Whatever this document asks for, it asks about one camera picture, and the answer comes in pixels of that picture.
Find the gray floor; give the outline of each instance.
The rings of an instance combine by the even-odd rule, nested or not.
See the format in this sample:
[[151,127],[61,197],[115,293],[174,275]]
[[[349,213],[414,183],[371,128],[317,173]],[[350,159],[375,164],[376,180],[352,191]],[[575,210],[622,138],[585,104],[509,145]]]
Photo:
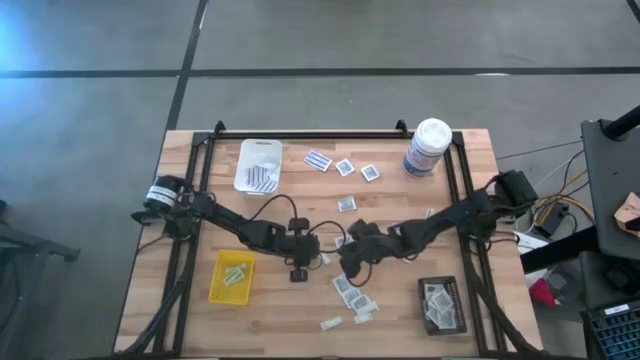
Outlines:
[[[0,70],[179,69],[196,7],[0,0]],[[624,0],[218,0],[193,67],[640,66],[639,35]],[[176,82],[0,79],[7,220],[82,248],[77,263],[51,262],[24,357],[110,351],[140,232],[129,213],[153,177]],[[188,82],[177,127],[390,128],[434,116],[489,128],[503,157],[579,139],[581,121],[636,106],[639,87],[640,75],[200,78]],[[579,149],[498,164],[537,183]],[[583,168],[579,160],[571,173]],[[561,177],[537,190],[557,191]],[[577,197],[590,204],[587,189]],[[580,355],[558,340],[576,338],[577,319],[565,316],[574,312],[536,313],[545,347]]]

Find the white tray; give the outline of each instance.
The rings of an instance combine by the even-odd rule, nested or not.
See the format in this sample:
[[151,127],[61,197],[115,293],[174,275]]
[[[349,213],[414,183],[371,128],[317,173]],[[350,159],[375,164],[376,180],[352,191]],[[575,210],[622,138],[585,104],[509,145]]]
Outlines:
[[[256,192],[245,181],[247,169],[256,165],[262,165],[268,159],[270,163],[276,162],[277,167],[269,176],[276,181],[276,186],[271,192]],[[280,170],[282,168],[282,143],[278,140],[246,139],[240,147],[240,158],[236,168],[236,177],[233,187],[251,197],[267,196],[275,193],[280,186]]]

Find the yellow wire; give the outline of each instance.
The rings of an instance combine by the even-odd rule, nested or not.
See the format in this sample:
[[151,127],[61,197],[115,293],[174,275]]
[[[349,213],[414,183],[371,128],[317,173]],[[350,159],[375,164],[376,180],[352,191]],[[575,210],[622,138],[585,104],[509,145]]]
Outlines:
[[[563,187],[560,191],[564,191],[564,189],[567,188],[567,186],[571,185],[573,182],[575,182],[576,180],[578,180],[582,175],[586,174],[587,170],[582,171],[581,173],[575,175],[574,177],[572,177]],[[591,217],[591,219],[594,219],[594,215],[593,212],[591,210],[589,210],[588,207],[586,207],[583,203],[579,202],[578,200],[572,198],[572,197],[565,197],[565,196],[558,196],[558,194],[554,194],[554,195],[549,195],[549,196],[545,196],[540,198],[539,200],[546,200],[546,199],[551,199],[551,201],[553,202],[553,204],[550,204],[547,209],[545,209],[543,211],[542,214],[535,216],[533,218],[533,221],[536,222],[540,216],[542,216],[542,218],[546,218],[549,213],[551,212],[551,210],[553,209],[553,206],[555,205],[556,202],[558,202],[559,200],[561,201],[566,201],[569,202],[577,207],[579,207],[580,209],[584,210],[585,213],[589,214],[589,217]]]
[[[576,200],[576,199],[574,199],[574,198],[572,198],[572,197],[553,196],[553,200],[552,200],[552,201],[554,202],[554,205],[555,205],[555,203],[556,203],[556,202],[558,202],[559,200],[560,200],[560,201],[566,201],[566,202],[569,202],[569,203],[571,203],[571,204],[573,204],[573,205],[575,205],[575,206],[579,207],[579,208],[580,208],[580,209],[582,209],[585,213],[589,214],[589,217],[590,217],[591,219],[594,219],[593,212],[592,212],[591,210],[589,210],[589,208],[588,208],[588,207],[586,207],[583,203],[579,202],[578,200]],[[541,215],[543,215],[543,218],[549,215],[549,212],[551,212],[551,209],[552,209],[552,208],[553,208],[553,205],[549,205],[549,207],[544,211],[544,214],[541,214]],[[537,221],[539,218],[540,218],[540,215],[535,216],[535,217],[534,217],[534,219],[533,219],[533,221],[535,222],[535,221]]]

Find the yellow plastic bin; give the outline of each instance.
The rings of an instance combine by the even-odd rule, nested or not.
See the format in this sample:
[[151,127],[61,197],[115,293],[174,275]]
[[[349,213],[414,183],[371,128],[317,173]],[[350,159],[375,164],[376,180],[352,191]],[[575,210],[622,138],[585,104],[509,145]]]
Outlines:
[[[247,305],[251,280],[253,279],[253,263],[255,257],[249,251],[219,250],[216,266],[213,268],[211,288],[209,289],[209,302],[231,305]],[[227,276],[226,268],[246,264],[245,278],[241,282],[229,287],[224,286],[224,278]]]

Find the wooden table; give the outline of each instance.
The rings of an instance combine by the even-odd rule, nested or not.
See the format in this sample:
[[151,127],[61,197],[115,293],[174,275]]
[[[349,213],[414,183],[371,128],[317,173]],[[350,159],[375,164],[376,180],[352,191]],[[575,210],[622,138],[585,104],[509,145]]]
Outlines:
[[[170,131],[162,149],[158,174],[184,177],[189,156],[191,131]],[[463,130],[473,183],[485,184],[498,171],[487,130]],[[415,178],[402,168],[408,140],[285,140],[279,193],[296,201],[300,216],[311,224],[338,221],[345,228],[362,218],[381,228],[411,218],[422,218],[428,208],[439,211],[451,205],[444,161],[433,176]],[[209,190],[218,202],[250,216],[264,203],[248,200],[233,188],[241,140],[217,140],[211,168]],[[310,149],[339,161],[348,158],[359,170],[374,164],[382,177],[367,183],[359,171],[342,177],[332,168],[322,173],[303,162]],[[456,160],[460,194],[462,177]],[[353,195],[358,210],[340,213],[337,200]],[[290,204],[274,201],[262,218],[286,224],[292,217]],[[144,230],[141,244],[156,238],[162,227]],[[338,230],[331,226],[318,232],[321,248],[333,249]],[[159,242],[136,259],[122,314],[115,349],[126,348],[143,330],[158,309],[170,242]],[[471,356],[476,355],[467,289],[455,230],[444,232],[411,264],[389,258],[374,266],[373,276],[361,290],[375,300],[380,310],[374,320],[355,325],[334,289],[331,279],[342,273],[338,255],[332,262],[309,272],[306,283],[289,282],[290,266],[282,258],[255,253],[256,265],[249,304],[230,306],[211,304],[207,296],[216,254],[219,249],[246,249],[230,233],[205,223],[193,278],[183,356],[281,357],[281,356]],[[513,324],[534,346],[541,348],[538,327],[524,281],[516,245],[501,242],[489,252],[495,289],[501,307]],[[362,272],[356,282],[362,280]],[[468,332],[454,336],[428,336],[424,330],[416,279],[454,275],[462,295]],[[488,311],[483,307],[487,338],[493,334]],[[322,332],[319,323],[341,316],[344,322]],[[166,348],[171,347],[175,323],[169,319]]]

